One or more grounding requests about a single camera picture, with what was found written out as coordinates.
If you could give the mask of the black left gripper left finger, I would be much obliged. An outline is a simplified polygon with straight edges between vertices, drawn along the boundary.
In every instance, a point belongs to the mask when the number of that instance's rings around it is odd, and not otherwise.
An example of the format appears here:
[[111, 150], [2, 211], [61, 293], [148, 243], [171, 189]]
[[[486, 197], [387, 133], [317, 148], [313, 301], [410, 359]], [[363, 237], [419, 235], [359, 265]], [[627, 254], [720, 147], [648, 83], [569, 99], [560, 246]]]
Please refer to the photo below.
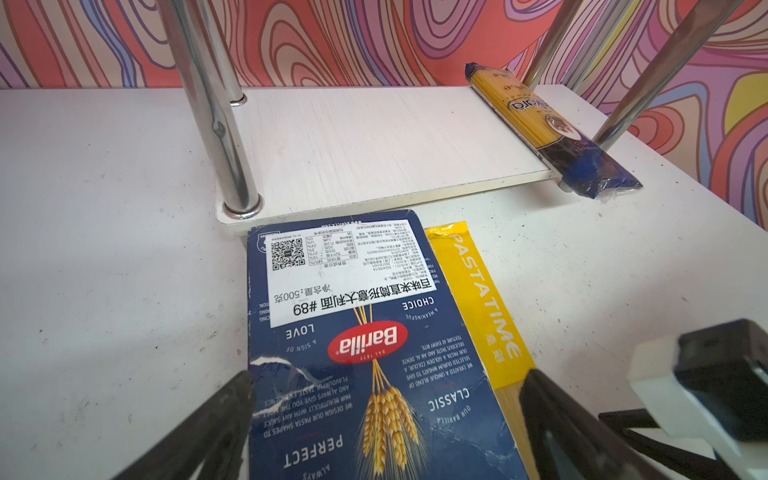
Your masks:
[[251, 375], [237, 373], [118, 479], [237, 479], [254, 394]]

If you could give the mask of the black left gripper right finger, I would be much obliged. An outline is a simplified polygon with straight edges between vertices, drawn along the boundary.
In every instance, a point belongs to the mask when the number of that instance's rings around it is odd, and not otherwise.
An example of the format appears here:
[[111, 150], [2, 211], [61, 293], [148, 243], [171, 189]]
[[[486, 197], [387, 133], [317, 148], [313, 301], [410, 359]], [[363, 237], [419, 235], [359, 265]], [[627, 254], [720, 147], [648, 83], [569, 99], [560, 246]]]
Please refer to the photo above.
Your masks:
[[665, 477], [542, 371], [528, 372], [519, 401], [542, 479]]

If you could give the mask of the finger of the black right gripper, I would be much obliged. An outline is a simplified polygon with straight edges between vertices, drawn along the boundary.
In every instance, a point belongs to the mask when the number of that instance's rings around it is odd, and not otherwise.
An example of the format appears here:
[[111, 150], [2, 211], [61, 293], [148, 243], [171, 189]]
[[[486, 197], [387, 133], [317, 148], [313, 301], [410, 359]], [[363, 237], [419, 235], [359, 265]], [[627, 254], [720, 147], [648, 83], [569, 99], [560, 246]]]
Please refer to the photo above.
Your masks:
[[598, 419], [634, 450], [687, 479], [739, 479], [718, 454], [710, 459], [636, 432], [638, 428], [660, 428], [646, 409], [603, 412]]

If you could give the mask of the yellow Pastatime spaghetti pack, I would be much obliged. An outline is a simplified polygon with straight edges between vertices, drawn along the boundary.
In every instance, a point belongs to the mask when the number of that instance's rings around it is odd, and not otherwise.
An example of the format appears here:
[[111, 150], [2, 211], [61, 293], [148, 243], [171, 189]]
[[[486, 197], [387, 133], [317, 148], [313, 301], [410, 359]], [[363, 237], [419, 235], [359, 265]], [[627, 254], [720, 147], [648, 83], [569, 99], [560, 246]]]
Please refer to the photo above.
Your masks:
[[540, 477], [519, 394], [534, 360], [472, 239], [468, 224], [429, 228], [426, 235], [482, 362], [530, 479]]

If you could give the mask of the dark blue Barilla pasta box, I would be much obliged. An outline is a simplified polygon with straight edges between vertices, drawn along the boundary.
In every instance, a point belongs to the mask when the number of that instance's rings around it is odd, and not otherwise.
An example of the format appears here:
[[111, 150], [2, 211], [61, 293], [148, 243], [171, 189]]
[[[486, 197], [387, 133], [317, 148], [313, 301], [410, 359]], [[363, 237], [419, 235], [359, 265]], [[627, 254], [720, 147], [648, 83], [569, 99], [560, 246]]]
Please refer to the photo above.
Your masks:
[[410, 210], [247, 238], [253, 479], [524, 479]]

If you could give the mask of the clear blue spaghetti pack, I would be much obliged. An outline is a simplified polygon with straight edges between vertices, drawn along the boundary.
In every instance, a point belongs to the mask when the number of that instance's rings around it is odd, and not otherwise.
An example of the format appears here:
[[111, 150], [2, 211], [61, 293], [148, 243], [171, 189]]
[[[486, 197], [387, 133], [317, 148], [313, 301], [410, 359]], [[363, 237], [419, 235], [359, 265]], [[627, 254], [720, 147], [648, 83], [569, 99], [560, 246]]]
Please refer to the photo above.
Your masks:
[[515, 135], [557, 174], [567, 190], [582, 197], [604, 200], [643, 188], [632, 173], [514, 73], [468, 63], [465, 77]]

